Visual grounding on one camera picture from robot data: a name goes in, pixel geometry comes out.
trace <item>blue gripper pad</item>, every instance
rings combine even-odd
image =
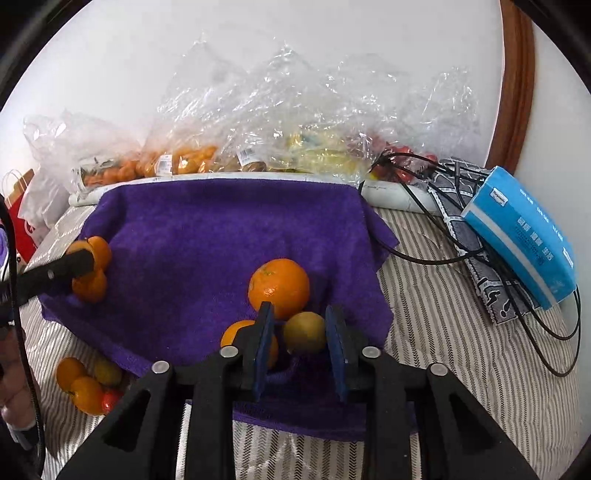
[[[330,305],[326,308],[324,326],[326,328],[326,342],[330,352],[330,363],[332,364],[336,393],[340,400],[344,402],[349,393],[345,381],[345,367],[347,360],[345,358],[342,338],[337,326],[337,314]]]
[[[273,337],[274,316],[273,309],[267,309],[266,315],[263,319],[260,317],[256,319],[257,323],[264,322],[261,333],[261,339],[258,344],[258,350],[255,355],[254,365],[254,384],[252,386],[252,393],[255,401],[259,401],[263,391],[265,390],[265,382],[267,378],[267,362],[269,360],[269,350],[271,349],[271,339]]]

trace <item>purple towel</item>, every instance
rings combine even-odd
[[[121,186],[105,193],[80,235],[102,236],[113,250],[106,299],[85,305],[64,288],[40,298],[44,317],[136,375],[161,359],[190,365],[219,349],[230,324],[255,318],[249,279],[284,257],[310,277],[307,310],[323,314],[338,304],[349,325],[382,346],[392,313],[375,273],[388,254],[368,228],[398,244],[347,185],[217,179]],[[235,410],[238,420],[329,439],[361,440],[365,431],[363,410],[337,400],[327,352],[284,354],[261,402]]]

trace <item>white wall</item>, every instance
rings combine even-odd
[[[316,66],[378,53],[417,84],[468,67],[488,151],[502,73],[498,0],[93,0],[46,45],[0,113],[0,177],[33,165],[21,133],[32,113],[89,113],[142,141],[174,66],[202,32],[246,68],[283,41]]]
[[[591,433],[591,202],[588,192],[591,95],[560,50],[538,28],[534,103],[516,176],[566,233],[576,254],[583,305],[579,359],[584,442]],[[576,315],[564,309],[570,327]]]

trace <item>white plastic bag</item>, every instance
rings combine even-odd
[[[67,210],[69,196],[70,193],[40,167],[23,194],[18,217],[45,237]]]

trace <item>barcode sticker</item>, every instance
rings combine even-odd
[[[504,207],[507,204],[507,197],[505,197],[500,190],[493,188],[492,192],[491,192],[491,197],[494,199],[495,202],[497,202],[499,205],[501,205],[502,207]]]
[[[173,156],[162,155],[156,162],[155,172],[157,177],[170,177],[173,174]]]
[[[257,161],[254,150],[250,147],[246,147],[244,150],[238,150],[236,156],[238,157],[241,167]]]

